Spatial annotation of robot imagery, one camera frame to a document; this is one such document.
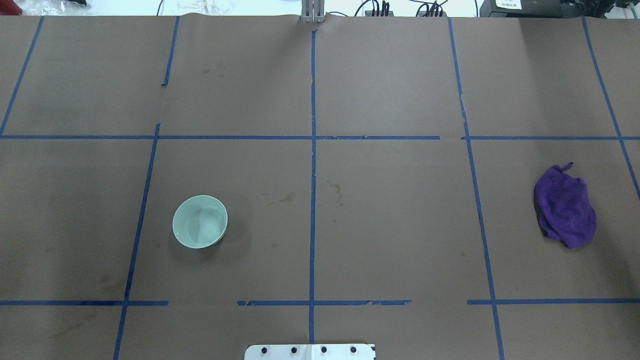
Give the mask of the purple cloth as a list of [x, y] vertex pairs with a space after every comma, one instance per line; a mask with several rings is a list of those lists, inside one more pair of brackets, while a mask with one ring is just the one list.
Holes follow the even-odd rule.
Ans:
[[577, 249], [593, 241], [597, 215], [592, 207], [588, 185], [568, 171], [574, 166], [555, 164], [538, 178], [533, 189], [537, 225], [546, 239], [565, 248]]

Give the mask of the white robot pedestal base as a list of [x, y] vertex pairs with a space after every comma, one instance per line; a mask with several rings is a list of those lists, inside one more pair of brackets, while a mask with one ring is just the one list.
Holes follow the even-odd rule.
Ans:
[[255, 344], [247, 347], [245, 360], [375, 360], [374, 344]]

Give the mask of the mint green bowl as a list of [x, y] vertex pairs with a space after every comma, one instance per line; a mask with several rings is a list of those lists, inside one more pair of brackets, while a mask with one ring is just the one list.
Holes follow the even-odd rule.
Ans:
[[228, 221], [227, 208], [219, 199], [199, 194], [186, 199], [175, 210], [173, 235], [186, 248], [208, 248], [224, 238]]

